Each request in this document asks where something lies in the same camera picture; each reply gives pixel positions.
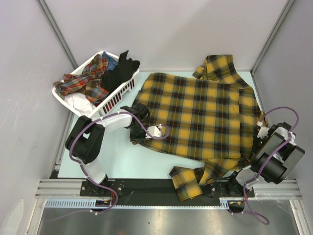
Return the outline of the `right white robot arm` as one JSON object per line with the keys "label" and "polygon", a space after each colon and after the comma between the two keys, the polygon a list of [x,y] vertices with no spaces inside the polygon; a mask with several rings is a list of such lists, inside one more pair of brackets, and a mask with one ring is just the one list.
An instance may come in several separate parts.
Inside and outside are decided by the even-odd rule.
{"label": "right white robot arm", "polygon": [[258,183],[281,183],[295,168],[305,150],[295,143],[296,134],[286,122],[257,127],[250,165],[235,171],[225,184],[228,195],[243,196]]}

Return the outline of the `yellow plaid long sleeve shirt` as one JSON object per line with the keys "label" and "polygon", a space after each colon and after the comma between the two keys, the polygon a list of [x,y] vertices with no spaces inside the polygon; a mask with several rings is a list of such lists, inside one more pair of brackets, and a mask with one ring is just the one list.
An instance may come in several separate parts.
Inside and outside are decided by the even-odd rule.
{"label": "yellow plaid long sleeve shirt", "polygon": [[169,127],[162,131],[165,139],[144,141],[144,147],[203,163],[171,169],[180,201],[201,195],[204,186],[249,165],[263,112],[232,55],[207,56],[192,78],[151,73],[135,97],[134,104],[139,103],[150,111],[150,126]]}

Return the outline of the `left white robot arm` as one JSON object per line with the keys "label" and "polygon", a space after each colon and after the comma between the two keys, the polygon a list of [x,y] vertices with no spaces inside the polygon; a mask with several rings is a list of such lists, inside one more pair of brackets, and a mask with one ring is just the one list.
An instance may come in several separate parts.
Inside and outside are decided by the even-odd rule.
{"label": "left white robot arm", "polygon": [[91,178],[91,190],[96,195],[104,195],[108,190],[108,177],[98,159],[103,138],[106,134],[125,128],[130,131],[130,141],[138,144],[148,139],[149,136],[140,126],[148,127],[150,111],[144,104],[132,107],[123,106],[120,113],[108,115],[99,123],[93,123],[87,116],[80,116],[70,132],[65,147],[72,150],[73,161],[83,166],[83,173]]}

